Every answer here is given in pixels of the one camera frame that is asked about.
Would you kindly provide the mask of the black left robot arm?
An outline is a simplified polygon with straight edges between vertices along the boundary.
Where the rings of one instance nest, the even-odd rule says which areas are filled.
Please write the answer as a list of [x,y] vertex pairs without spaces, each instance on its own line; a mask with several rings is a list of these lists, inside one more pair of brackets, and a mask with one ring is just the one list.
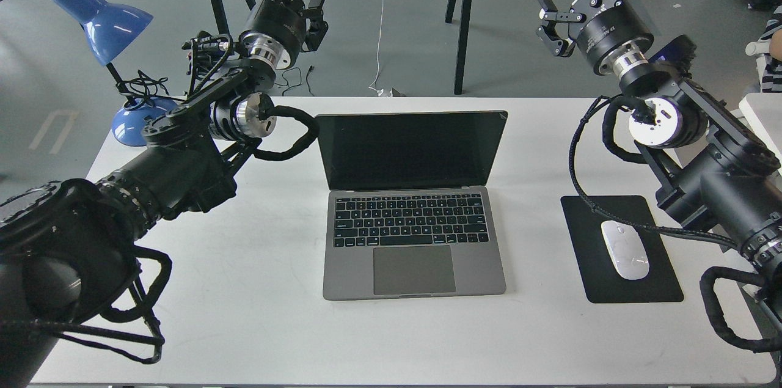
[[262,0],[238,39],[212,3],[219,33],[187,43],[187,96],[145,121],[144,152],[100,181],[52,181],[3,202],[3,387],[28,385],[59,340],[159,361],[153,308],[172,260],[137,241],[160,220],[235,197],[249,159],[288,160],[316,141],[315,118],[275,106],[268,90],[277,70],[320,46],[324,0]]

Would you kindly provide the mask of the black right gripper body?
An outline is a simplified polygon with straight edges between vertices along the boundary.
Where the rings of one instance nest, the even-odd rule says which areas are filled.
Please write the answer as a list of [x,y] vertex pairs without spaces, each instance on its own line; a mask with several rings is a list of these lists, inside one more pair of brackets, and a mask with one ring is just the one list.
[[586,23],[576,37],[576,46],[597,75],[611,73],[606,64],[609,54],[632,42],[640,51],[651,48],[654,36],[645,22],[628,3],[609,7]]

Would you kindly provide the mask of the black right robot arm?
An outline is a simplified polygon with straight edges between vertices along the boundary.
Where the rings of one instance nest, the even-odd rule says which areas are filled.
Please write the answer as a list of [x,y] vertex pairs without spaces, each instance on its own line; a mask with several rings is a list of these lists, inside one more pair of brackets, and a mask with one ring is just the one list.
[[746,340],[725,321],[714,285],[718,279],[754,286],[755,299],[780,326],[780,190],[772,176],[780,161],[758,137],[701,85],[692,81],[695,44],[687,35],[647,57],[654,37],[628,0],[575,0],[559,10],[540,4],[537,35],[553,56],[578,49],[597,75],[618,78],[617,96],[599,97],[583,116],[569,149],[592,115],[606,108],[602,140],[623,161],[645,164],[660,182],[657,207],[679,227],[635,227],[734,249],[751,272],[713,266],[700,291],[716,335],[732,346],[765,353],[780,350],[780,336]]

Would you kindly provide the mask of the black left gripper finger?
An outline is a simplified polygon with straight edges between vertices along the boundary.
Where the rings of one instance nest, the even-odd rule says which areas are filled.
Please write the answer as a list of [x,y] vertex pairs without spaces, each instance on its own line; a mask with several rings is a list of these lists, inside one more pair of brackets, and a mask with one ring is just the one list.
[[324,20],[324,2],[325,0],[310,0],[308,7],[302,10],[302,17],[307,21],[302,52],[318,51],[329,31],[329,23]]

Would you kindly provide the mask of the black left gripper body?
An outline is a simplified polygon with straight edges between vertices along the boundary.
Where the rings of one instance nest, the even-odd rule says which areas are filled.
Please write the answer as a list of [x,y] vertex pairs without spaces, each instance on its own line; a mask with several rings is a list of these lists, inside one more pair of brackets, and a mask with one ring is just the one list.
[[238,37],[247,56],[265,60],[275,70],[296,62],[305,40],[302,0],[262,0],[256,4]]

